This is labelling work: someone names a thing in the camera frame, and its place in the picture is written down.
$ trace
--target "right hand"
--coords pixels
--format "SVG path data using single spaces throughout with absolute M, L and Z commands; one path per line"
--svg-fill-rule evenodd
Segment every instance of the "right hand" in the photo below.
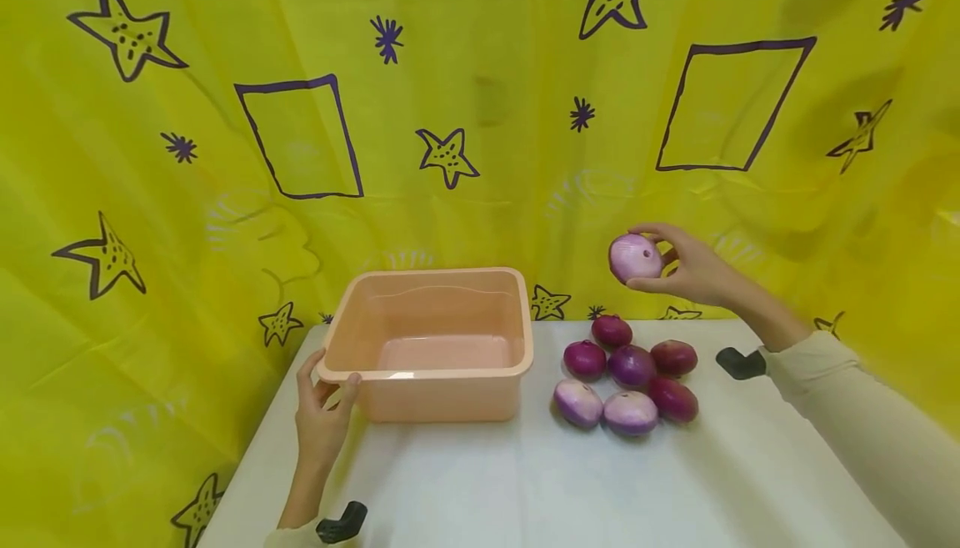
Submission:
M 732 309 L 747 294 L 756 293 L 758 286 L 740 274 L 710 246 L 696 239 L 680 227 L 662 222 L 639 224 L 630 228 L 633 234 L 649 234 L 659 244 L 672 247 L 663 253 L 663 264 L 680 261 L 675 270 L 655 279 L 627 279 L 627 287 L 649 294 L 669 294 L 697 304 Z

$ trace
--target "yellow fabric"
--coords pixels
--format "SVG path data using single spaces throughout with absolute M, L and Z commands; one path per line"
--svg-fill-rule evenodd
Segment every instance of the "yellow fabric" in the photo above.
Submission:
M 2 0 L 0 544 L 195 546 L 305 329 L 364 270 L 512 265 L 551 319 L 725 315 L 615 282 L 607 246 L 645 219 L 960 432 L 940 341 L 960 331 L 960 0 L 598 15 L 618 2 Z M 403 27 L 396 62 L 378 17 Z M 803 48 L 706 48 L 684 75 L 691 44 L 809 38 L 746 167 Z M 285 81 L 305 83 L 265 93 Z M 869 146 L 861 127 L 872 151 L 828 156 Z

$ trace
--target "onion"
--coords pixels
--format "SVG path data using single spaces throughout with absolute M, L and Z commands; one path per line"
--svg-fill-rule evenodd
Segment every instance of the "onion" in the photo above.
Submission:
M 610 244 L 610 271 L 622 284 L 637 277 L 656 278 L 663 272 L 663 256 L 641 234 L 622 234 Z
M 662 375 L 680 377 L 693 371 L 697 366 L 697 352 L 686 341 L 668 339 L 650 349 L 657 371 Z
M 589 385 L 576 379 L 564 379 L 553 390 L 553 401 L 567 421 L 582 429 L 591 429 L 600 422 L 603 401 Z
M 602 405 L 607 427 L 620 435 L 649 434 L 657 427 L 657 405 L 639 391 L 621 391 L 607 398 Z
M 619 348 L 622 345 L 630 344 L 633 340 L 633 329 L 627 322 L 620 319 L 616 314 L 602 314 L 598 316 L 593 325 L 590 325 L 590 332 L 593 337 L 612 348 Z
M 643 388 L 657 376 L 654 358 L 643 348 L 634 345 L 617 348 L 611 354 L 607 367 L 613 381 L 631 390 Z
M 592 341 L 574 341 L 563 351 L 563 364 L 572 375 L 596 381 L 607 370 L 607 353 Z
M 659 413 L 678 423 L 689 423 L 700 413 L 697 396 L 686 385 L 669 377 L 650 379 L 647 395 L 657 405 Z

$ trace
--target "plastic basin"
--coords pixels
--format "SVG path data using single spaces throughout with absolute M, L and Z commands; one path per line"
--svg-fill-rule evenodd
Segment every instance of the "plastic basin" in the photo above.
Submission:
M 510 420 L 534 359 L 526 284 L 506 268 L 363 274 L 323 345 L 317 375 L 341 384 L 359 372 L 371 421 Z

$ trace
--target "beige sleeve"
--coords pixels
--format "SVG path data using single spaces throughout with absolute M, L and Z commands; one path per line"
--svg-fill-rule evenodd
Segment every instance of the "beige sleeve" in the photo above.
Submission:
M 264 548 L 320 548 L 326 546 L 317 537 L 317 523 L 320 517 L 297 529 L 277 529 L 267 535 Z
M 960 443 L 860 369 L 857 354 L 829 333 L 762 353 L 784 400 L 813 423 L 904 541 L 960 547 Z

